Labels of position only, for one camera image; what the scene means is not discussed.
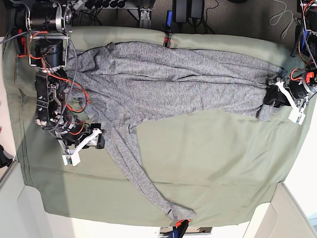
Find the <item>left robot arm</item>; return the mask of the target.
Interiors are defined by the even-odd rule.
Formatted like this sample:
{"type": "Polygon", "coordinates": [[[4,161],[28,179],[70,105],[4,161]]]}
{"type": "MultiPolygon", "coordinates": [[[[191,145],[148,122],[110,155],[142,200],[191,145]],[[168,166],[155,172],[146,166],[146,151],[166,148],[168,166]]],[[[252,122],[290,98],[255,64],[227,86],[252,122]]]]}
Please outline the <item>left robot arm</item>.
{"type": "Polygon", "coordinates": [[[287,76],[267,83],[265,105],[275,108],[291,106],[303,112],[310,100],[317,95],[317,2],[298,0],[297,11],[301,18],[296,21],[295,45],[290,54],[298,54],[304,68],[295,68],[287,76]]]}

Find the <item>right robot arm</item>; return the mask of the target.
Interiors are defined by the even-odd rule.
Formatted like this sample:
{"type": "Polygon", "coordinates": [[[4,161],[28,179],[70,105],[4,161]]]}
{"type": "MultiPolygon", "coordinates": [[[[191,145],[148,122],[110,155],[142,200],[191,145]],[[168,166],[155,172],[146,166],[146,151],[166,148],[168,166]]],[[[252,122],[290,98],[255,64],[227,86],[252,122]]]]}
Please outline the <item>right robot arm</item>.
{"type": "Polygon", "coordinates": [[[76,82],[76,73],[68,77],[68,50],[74,49],[70,40],[73,4],[69,0],[14,0],[13,6],[23,6],[25,22],[20,26],[30,34],[22,41],[29,64],[37,69],[36,124],[52,134],[64,149],[74,145],[79,149],[103,149],[104,130],[99,123],[87,124],[78,118],[84,108],[69,105],[72,92],[88,93],[76,82]]]}

